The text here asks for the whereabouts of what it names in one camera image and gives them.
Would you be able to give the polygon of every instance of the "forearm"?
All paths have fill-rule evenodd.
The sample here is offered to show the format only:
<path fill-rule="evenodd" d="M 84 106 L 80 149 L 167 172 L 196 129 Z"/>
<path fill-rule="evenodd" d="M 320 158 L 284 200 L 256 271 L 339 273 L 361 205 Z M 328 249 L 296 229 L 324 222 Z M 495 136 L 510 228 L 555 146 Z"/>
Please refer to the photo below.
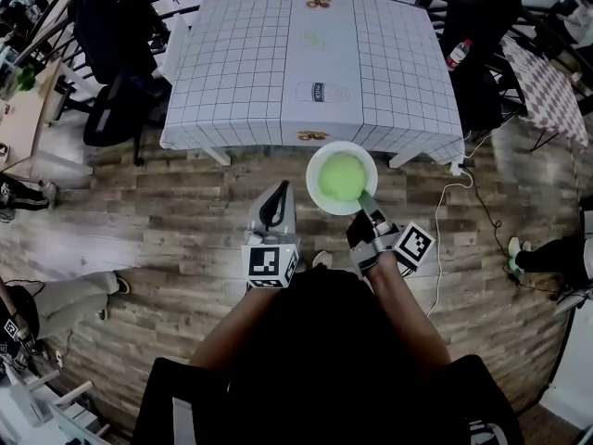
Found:
<path fill-rule="evenodd" d="M 206 369 L 227 369 L 251 337 L 259 319 L 279 290 L 252 288 L 204 338 L 189 365 Z"/>
<path fill-rule="evenodd" d="M 10 314 L 10 316 L 14 316 L 15 314 L 17 314 L 17 307 L 15 307 L 15 304 L 12 301 L 10 294 L 8 293 L 8 289 L 6 288 L 6 285 L 1 278 L 0 278 L 0 299 L 6 305 L 6 309 L 8 310 L 8 313 Z"/>
<path fill-rule="evenodd" d="M 451 358 L 445 341 L 411 294 L 392 253 L 381 254 L 379 263 L 369 273 L 369 280 L 397 337 L 423 374 L 430 375 L 449 364 Z"/>

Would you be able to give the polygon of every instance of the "white grid tablecloth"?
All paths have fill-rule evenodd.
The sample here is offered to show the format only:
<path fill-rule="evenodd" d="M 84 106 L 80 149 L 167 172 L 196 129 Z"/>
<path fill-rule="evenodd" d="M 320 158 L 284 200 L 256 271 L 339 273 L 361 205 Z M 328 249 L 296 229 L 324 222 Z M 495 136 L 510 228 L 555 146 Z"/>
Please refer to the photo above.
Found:
<path fill-rule="evenodd" d="M 527 116 L 523 119 L 587 146 L 585 122 L 567 77 L 508 36 L 501 45 L 525 97 Z"/>
<path fill-rule="evenodd" d="M 207 0 L 177 62 L 161 145 L 462 153 L 427 13 L 388 0 Z"/>

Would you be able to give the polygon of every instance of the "black chair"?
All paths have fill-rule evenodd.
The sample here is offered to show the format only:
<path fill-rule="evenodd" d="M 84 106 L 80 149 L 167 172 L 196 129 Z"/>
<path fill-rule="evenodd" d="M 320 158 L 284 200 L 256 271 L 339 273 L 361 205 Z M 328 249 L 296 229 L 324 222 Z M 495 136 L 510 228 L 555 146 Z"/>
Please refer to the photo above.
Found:
<path fill-rule="evenodd" d="M 440 39 L 443 55 L 466 39 L 472 41 L 468 56 L 450 73 L 464 132 L 490 131 L 504 122 L 500 88 L 488 66 L 497 65 L 494 54 L 502 54 L 500 39 L 521 11 L 521 0 L 448 0 Z M 501 71 L 510 69 L 502 63 Z"/>
<path fill-rule="evenodd" d="M 134 163 L 141 165 L 142 129 L 158 102 L 148 40 L 168 32 L 147 0 L 73 0 L 68 12 L 94 77 L 107 84 L 91 108 L 84 143 L 113 146 L 133 138 Z"/>

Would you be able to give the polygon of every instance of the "wooden desk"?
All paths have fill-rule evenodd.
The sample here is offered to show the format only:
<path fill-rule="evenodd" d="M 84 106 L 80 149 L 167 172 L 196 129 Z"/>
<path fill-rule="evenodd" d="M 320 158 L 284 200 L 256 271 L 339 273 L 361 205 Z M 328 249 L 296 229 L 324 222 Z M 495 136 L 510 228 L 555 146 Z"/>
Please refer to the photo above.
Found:
<path fill-rule="evenodd" d="M 35 78 L 35 86 L 27 92 L 18 91 L 7 102 L 10 112 L 0 122 L 0 142 L 10 147 L 8 160 L 0 164 L 4 172 L 29 159 L 44 159 L 70 168 L 80 174 L 92 174 L 93 168 L 39 149 L 39 139 L 50 110 L 50 99 L 61 73 L 70 76 L 71 70 L 60 60 L 53 61 Z"/>

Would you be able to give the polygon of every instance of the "plastic bottle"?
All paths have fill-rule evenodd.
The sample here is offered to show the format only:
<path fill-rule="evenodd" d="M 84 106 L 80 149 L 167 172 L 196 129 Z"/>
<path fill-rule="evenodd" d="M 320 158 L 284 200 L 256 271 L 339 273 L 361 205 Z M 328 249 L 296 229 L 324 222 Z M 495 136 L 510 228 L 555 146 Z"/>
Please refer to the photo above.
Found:
<path fill-rule="evenodd" d="M 447 69 L 449 71 L 455 70 L 468 55 L 471 47 L 472 40 L 465 40 L 455 46 L 451 54 L 447 57 Z"/>

